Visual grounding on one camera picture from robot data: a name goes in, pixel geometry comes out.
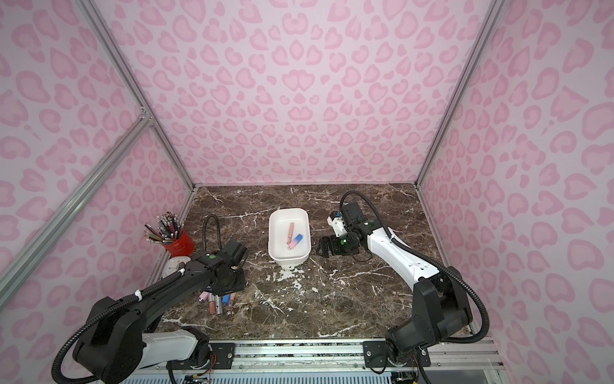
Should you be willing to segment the pink blue square lipstick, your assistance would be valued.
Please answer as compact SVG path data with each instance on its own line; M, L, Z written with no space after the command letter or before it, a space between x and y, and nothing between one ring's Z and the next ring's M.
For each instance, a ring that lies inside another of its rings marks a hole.
M296 235L287 245L289 251L295 249L303 240L303 235Z

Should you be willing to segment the white storage box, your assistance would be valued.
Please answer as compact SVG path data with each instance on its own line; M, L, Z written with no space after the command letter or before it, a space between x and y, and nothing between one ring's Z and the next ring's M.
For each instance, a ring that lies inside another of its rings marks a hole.
M298 267L309 258L311 251L307 211L289 208L271 214L268 253L276 264L283 269Z

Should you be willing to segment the pink lip gloss tube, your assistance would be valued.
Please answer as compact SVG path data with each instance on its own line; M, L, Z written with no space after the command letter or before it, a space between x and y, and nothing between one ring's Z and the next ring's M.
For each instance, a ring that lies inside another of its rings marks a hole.
M289 228L288 228L288 233L287 233L287 238L286 238L286 244L289 245L290 243L292 243L293 239L294 239L294 227L295 224L294 222L291 222L289 224Z

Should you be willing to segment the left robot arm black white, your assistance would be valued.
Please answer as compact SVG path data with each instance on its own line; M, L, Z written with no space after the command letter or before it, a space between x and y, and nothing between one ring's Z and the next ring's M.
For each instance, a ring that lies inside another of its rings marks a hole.
M246 255L246 247L231 240L216 253L181 264L152 286L122 299L99 300L63 351L91 373L84 383L120 383L136 370L169 361L194 368L209 365L213 353L207 334L194 326L157 334L155 327L169 308L194 292L223 297L243 290Z

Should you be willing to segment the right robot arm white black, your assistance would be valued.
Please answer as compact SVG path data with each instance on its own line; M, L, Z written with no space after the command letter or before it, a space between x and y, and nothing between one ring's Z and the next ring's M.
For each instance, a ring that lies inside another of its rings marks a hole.
M468 294L455 281L404 244L378 218L364 215L356 202L327 219L334 234L320 240L317 253L324 258L354 256L360 250L385 261L403 278L412 291L413 304L408 320L388 330L385 336L386 358L399 366L412 362L426 349L457 334L473 321Z

